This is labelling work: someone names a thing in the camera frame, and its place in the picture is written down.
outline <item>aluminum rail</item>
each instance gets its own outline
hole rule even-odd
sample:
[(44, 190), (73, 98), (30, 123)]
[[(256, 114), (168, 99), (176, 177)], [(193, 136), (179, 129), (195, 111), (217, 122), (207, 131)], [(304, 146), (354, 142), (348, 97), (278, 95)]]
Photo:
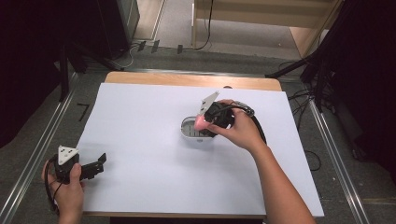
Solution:
[(349, 203), (350, 210), (352, 211), (356, 223), (369, 224), (370, 221), (364, 211), (361, 197), (356, 191), (356, 188), (347, 172), (347, 168), (345, 167), (338, 148), (334, 143), (334, 139), (332, 138), (332, 134), (323, 114), (318, 112), (313, 101), (310, 101), (310, 108), (317, 122), (324, 144), (326, 145), (330, 159), (332, 160), (332, 165), (337, 173), (338, 179), (340, 180), (341, 187), (346, 195), (346, 200)]

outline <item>white board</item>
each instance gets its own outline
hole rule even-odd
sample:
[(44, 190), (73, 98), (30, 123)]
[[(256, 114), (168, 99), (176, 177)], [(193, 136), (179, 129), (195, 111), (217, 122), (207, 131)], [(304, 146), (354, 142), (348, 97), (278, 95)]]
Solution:
[(105, 171), (85, 181), (85, 212), (265, 215), (254, 160), (222, 136), (184, 138), (180, 125), (201, 100), (251, 106), (269, 147), (315, 217), (323, 216), (285, 92), (158, 85), (101, 85), (79, 140), (80, 162), (107, 154)]

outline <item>floor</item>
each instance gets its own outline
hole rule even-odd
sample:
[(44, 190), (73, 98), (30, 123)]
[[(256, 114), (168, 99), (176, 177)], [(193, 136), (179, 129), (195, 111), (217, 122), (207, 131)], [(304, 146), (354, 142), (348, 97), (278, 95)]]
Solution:
[[(176, 7), (186, 8), (180, 11), (180, 15), (185, 15), (185, 20), (172, 19), (172, 14), (177, 11)], [(298, 51), (292, 45), (290, 34), (285, 27), (269, 27), (265, 40), (258, 41), (258, 36), (252, 32), (252, 36), (242, 36), (241, 38), (229, 37), (230, 45), (227, 41), (219, 39), (223, 35), (238, 34), (233, 29), (237, 29), (235, 24), (224, 25), (221, 28), (215, 24), (211, 38), (211, 47), (203, 51), (183, 51), (177, 54), (175, 46), (190, 44), (191, 24), (187, 16), (190, 13), (190, 1), (166, 0), (161, 22), (158, 31), (154, 35), (156, 40), (160, 40), (160, 48), (156, 53), (151, 53), (151, 46), (146, 46), (142, 51), (131, 50), (133, 55), (132, 66), (126, 71), (136, 71), (144, 69), (157, 69), (160, 71), (199, 71), (207, 73), (233, 73), (242, 77), (262, 77), (286, 66), (290, 61), (298, 60)], [(241, 47), (251, 44), (251, 48)], [(131, 61), (131, 56), (125, 54), (117, 60), (118, 63), (127, 64)], [(11, 223), (54, 223), (57, 217), (51, 213), (48, 207), (45, 191), (40, 180), (42, 160), (51, 157), (56, 153), (59, 145), (75, 146), (84, 130), (84, 125), (94, 106), (95, 97), (100, 83), (104, 81), (108, 70), (102, 65), (87, 60), (89, 70), (87, 74), (79, 74), (74, 83), (73, 97), (58, 124), (56, 132), (49, 139), (48, 145), (38, 165), (32, 169), (32, 180), (28, 189), (25, 189), (24, 197), (18, 203), (18, 210), (14, 211)], [(304, 89), (298, 76), (302, 70), (295, 70), (285, 77), (280, 78), (283, 91), (288, 96)], [(42, 106), (33, 114), (25, 124), (19, 135), (7, 146), (0, 149), (0, 202), (5, 204), (7, 197), (18, 180), (18, 176), (23, 172), (25, 164), (32, 154), (35, 154), (37, 143), (40, 143), (41, 134), (46, 130), (51, 116), (60, 106), (58, 97), (60, 90), (55, 90)], [(293, 111), (305, 102), (306, 98), (298, 98), (297, 101), (290, 101), (290, 109)], [(90, 105), (88, 112), (82, 117), (84, 108), (80, 104)], [(373, 162), (360, 162), (353, 158), (351, 145), (339, 123), (336, 114), (331, 110), (324, 110), (323, 116), (327, 120), (329, 129), (332, 132), (338, 151), (343, 159), (346, 170), (354, 183), (354, 187), (360, 195), (365, 213), (370, 223), (396, 223), (396, 187), (391, 182), (387, 171)], [(306, 150), (315, 152), (319, 159), (311, 153), (306, 153), (308, 164), (314, 177), (318, 195), (325, 211), (325, 217), (317, 219), (318, 223), (368, 223), (356, 221), (351, 212), (350, 205), (346, 198), (339, 175), (334, 170), (329, 151), (323, 141), (318, 123), (313, 111), (309, 108), (300, 117), (296, 113), (296, 124), (301, 120), (299, 134)], [(109, 217), (88, 217), (84, 216), (82, 223), (109, 223)], [(172, 223), (189, 223), (181, 220)]]

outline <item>wooden table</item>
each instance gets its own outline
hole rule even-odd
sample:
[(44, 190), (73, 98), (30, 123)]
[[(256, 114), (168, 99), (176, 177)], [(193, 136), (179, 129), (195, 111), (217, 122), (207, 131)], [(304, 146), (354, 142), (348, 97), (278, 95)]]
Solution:
[(110, 72), (105, 82), (195, 87), (227, 86), (235, 89), (282, 91), (279, 81), (273, 78), (203, 76), (199, 74)]

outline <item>gray floor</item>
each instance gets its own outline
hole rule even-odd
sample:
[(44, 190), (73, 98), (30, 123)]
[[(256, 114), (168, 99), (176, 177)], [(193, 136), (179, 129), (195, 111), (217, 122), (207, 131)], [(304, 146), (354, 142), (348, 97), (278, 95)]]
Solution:
[[(285, 62), (280, 59), (269, 59), (257, 56), (241, 56), (211, 52), (186, 51), (177, 55), (175, 50), (159, 49), (155, 54), (146, 48), (141, 52), (133, 52), (134, 65), (130, 69), (165, 69), (203, 72), (241, 73), (243, 76), (261, 76), (276, 71)], [(57, 146), (75, 146), (83, 131), (85, 122), (94, 105), (96, 93), (108, 71), (100, 64), (90, 63), (90, 69), (81, 75), (74, 97), (68, 107), (56, 134), (49, 144), (45, 159), (57, 151)], [(299, 71), (294, 71), (289, 77), (281, 78), (282, 89), (292, 95), (303, 88), (296, 78)], [(59, 90), (55, 90), (46, 102), (33, 114), (20, 134), (10, 144), (1, 148), (0, 162), (1, 203), (4, 204), (16, 178), (20, 175), (24, 164), (30, 157), (40, 134), (44, 131), (51, 113), (57, 106)], [(89, 113), (78, 121), (83, 107), (77, 104), (89, 104)], [(297, 106), (290, 102), (291, 108)], [(350, 153), (348, 141), (336, 116), (325, 111), (337, 146), (345, 159), (346, 167), (363, 199), (366, 212), (372, 223), (395, 223), (396, 211), (394, 197), (396, 188), (389, 179), (388, 173), (375, 163), (355, 161)], [(318, 223), (354, 223), (345, 194), (337, 179), (332, 162), (323, 144), (318, 126), (311, 111), (306, 110), (300, 128), (300, 136), (305, 150), (318, 154), (321, 167), (312, 172), (318, 193), (325, 211), (325, 217), (318, 218)], [(318, 166), (318, 159), (306, 154), (312, 169)], [(41, 167), (35, 172), (35, 177), (12, 223), (54, 223), (56, 216), (49, 210), (44, 186), (40, 180)], [(84, 217), (83, 223), (108, 223), (108, 217)]]

